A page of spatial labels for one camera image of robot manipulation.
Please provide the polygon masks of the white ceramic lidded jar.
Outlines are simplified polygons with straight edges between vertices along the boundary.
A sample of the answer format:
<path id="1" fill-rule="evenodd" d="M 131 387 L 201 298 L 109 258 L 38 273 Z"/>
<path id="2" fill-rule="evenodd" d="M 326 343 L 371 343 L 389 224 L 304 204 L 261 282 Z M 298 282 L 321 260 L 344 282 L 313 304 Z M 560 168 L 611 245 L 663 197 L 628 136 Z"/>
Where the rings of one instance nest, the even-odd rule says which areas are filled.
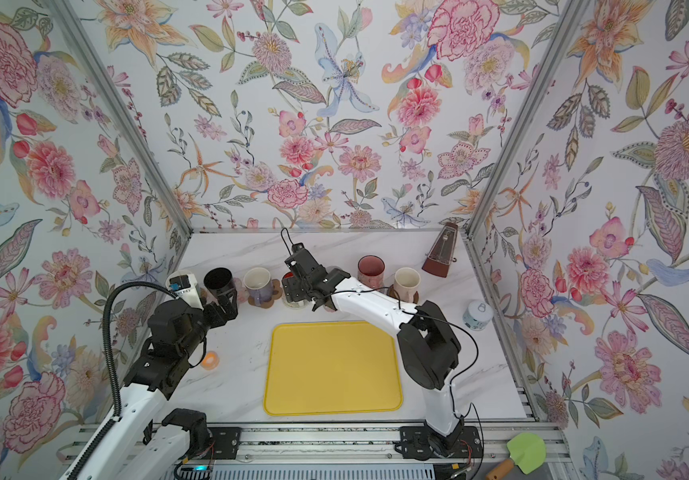
<path id="1" fill-rule="evenodd" d="M 473 300 L 463 312 L 462 321 L 472 331 L 484 330 L 494 318 L 490 305 L 482 300 Z"/>

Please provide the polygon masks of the cream mug pink handle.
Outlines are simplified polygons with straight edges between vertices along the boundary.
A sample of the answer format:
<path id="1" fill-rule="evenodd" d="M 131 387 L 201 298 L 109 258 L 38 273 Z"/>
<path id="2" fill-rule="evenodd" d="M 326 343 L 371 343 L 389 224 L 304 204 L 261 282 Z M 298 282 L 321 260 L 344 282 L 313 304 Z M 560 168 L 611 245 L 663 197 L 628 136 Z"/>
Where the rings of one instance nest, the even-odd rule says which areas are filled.
<path id="1" fill-rule="evenodd" d="M 419 273 L 410 267 L 399 268 L 393 278 L 392 289 L 394 295 L 401 300 L 400 293 L 405 290 L 414 289 L 418 291 L 421 283 L 421 277 Z"/>

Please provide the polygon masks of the brown wooden metronome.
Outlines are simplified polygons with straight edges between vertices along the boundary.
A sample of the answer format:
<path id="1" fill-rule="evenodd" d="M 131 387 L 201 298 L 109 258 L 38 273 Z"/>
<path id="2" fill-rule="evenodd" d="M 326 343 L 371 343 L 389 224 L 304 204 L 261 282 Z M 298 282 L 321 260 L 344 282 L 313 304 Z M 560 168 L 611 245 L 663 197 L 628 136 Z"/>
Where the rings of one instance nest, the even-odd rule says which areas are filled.
<path id="1" fill-rule="evenodd" d="M 452 222 L 446 222 L 430 248 L 422 270 L 430 275 L 446 278 L 450 266 L 456 262 L 454 251 L 458 236 L 458 226 Z"/>

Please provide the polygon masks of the white mug purple handle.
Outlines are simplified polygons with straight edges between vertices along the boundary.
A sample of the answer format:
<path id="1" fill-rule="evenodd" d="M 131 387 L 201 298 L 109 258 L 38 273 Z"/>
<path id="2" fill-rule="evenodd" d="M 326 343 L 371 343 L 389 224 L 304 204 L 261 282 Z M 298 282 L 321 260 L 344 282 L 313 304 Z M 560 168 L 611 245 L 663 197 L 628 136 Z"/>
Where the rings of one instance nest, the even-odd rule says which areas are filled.
<path id="1" fill-rule="evenodd" d="M 272 283 L 272 272 L 263 267 L 254 267 L 248 270 L 244 275 L 244 280 L 242 280 L 248 293 L 262 301 L 268 300 L 272 295 L 272 288 L 268 286 L 270 283 Z"/>

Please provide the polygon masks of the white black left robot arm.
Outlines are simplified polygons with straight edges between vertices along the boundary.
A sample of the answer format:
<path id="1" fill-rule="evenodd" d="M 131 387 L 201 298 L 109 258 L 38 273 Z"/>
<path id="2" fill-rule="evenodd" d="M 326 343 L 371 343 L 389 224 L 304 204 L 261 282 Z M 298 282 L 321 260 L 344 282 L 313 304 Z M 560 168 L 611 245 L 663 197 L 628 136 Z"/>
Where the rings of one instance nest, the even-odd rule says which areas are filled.
<path id="1" fill-rule="evenodd" d="M 126 377 L 118 377 L 112 358 L 106 360 L 112 411 L 64 472 L 66 479 L 158 479 L 194 462 L 236 458 L 240 428 L 212 427 L 204 412 L 186 408 L 160 415 L 196 368 L 192 357 L 208 353 L 208 331 L 230 318 L 202 302 L 192 272 L 176 271 L 164 285 L 142 286 L 168 300 L 148 319 L 150 335 Z"/>

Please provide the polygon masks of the pale pink flower coaster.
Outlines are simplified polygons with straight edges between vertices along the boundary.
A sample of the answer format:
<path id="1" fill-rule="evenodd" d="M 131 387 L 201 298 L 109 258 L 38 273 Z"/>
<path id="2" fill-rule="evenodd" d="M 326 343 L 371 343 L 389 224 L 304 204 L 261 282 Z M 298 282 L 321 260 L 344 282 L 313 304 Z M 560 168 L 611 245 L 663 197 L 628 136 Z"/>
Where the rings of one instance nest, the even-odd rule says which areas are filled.
<path id="1" fill-rule="evenodd" d="M 244 304 L 248 302 L 250 294 L 248 293 L 246 286 L 242 284 L 242 280 L 234 278 L 234 287 L 236 288 L 236 299 L 238 300 L 238 304 Z"/>

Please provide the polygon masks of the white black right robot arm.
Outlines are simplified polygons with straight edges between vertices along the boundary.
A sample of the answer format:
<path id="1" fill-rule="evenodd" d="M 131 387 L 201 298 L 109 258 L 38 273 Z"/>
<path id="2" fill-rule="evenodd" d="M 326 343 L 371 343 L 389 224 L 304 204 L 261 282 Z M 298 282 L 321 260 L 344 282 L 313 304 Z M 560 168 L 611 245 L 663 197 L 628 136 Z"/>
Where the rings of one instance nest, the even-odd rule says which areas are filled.
<path id="1" fill-rule="evenodd" d="M 432 453 L 448 458 L 462 444 L 465 417 L 457 412 L 453 382 L 462 345 L 440 307 L 403 302 L 368 287 L 340 268 L 326 268 L 301 243 L 286 244 L 284 264 L 292 276 L 282 280 L 290 301 L 312 302 L 364 320 L 393 337 L 404 372 L 422 388 L 424 428 Z"/>

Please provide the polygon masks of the yellow tray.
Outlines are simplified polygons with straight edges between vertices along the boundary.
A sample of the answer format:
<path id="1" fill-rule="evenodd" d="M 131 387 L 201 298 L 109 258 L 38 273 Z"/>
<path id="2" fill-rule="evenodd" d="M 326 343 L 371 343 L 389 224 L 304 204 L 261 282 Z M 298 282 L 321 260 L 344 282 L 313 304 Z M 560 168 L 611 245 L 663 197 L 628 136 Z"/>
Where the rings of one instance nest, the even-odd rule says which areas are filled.
<path id="1" fill-rule="evenodd" d="M 282 324 L 264 390 L 270 416 L 364 414 L 403 403 L 395 340 L 365 321 Z"/>

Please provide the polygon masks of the red interior white mug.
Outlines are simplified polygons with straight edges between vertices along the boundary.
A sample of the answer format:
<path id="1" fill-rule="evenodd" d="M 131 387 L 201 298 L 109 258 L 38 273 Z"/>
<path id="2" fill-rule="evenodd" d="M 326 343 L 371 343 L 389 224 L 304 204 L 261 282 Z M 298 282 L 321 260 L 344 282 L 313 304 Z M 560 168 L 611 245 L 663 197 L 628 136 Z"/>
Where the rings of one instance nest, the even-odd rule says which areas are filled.
<path id="1" fill-rule="evenodd" d="M 282 289 L 284 290 L 284 304 L 289 308 L 302 309 L 308 305 L 302 284 L 292 272 L 286 273 L 282 278 Z"/>

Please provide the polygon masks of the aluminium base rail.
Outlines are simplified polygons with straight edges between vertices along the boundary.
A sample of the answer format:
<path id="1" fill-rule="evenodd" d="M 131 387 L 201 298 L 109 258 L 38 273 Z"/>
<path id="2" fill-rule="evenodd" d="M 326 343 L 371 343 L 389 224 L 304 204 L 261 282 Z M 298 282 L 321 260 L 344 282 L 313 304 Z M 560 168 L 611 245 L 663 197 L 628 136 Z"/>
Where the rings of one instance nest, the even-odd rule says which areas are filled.
<path id="1" fill-rule="evenodd" d="M 232 463 L 366 463 L 427 461 L 462 463 L 473 460 L 494 464 L 509 456 L 506 444 L 516 435 L 534 434 L 544 441 L 547 464 L 568 463 L 565 437 L 554 424 L 544 422 L 468 419 L 460 440 L 442 456 L 429 445 L 418 422 L 210 423 L 216 452 L 208 456 Z"/>

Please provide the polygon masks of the black mug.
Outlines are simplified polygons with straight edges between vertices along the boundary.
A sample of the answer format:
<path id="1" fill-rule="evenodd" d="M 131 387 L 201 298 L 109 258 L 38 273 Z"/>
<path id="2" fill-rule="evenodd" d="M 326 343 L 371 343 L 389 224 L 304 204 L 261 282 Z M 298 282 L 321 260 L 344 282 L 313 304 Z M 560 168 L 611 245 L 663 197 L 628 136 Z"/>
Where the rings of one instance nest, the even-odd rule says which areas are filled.
<path id="1" fill-rule="evenodd" d="M 222 304 L 236 301 L 234 276 L 228 268 L 214 268 L 204 276 L 204 287 L 216 302 Z"/>

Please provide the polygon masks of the small orange ball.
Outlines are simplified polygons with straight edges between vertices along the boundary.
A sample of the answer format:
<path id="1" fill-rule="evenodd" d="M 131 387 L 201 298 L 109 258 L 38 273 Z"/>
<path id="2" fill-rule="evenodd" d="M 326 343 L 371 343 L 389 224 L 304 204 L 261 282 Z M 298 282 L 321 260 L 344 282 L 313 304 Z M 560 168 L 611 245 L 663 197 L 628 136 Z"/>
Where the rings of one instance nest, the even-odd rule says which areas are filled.
<path id="1" fill-rule="evenodd" d="M 206 356 L 200 362 L 200 367 L 206 371 L 212 371 L 220 365 L 220 356 L 214 351 L 206 352 Z"/>

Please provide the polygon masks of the green silicone spatula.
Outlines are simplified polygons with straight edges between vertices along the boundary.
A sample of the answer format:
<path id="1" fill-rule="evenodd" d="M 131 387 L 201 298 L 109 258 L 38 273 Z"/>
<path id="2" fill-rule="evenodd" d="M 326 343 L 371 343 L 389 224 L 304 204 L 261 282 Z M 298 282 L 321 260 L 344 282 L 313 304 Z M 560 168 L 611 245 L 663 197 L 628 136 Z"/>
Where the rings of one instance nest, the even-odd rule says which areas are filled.
<path id="1" fill-rule="evenodd" d="M 533 433 L 520 433 L 506 443 L 509 457 L 496 465 L 486 480 L 502 480 L 517 468 L 522 474 L 530 474 L 540 468 L 546 460 L 544 440 Z"/>

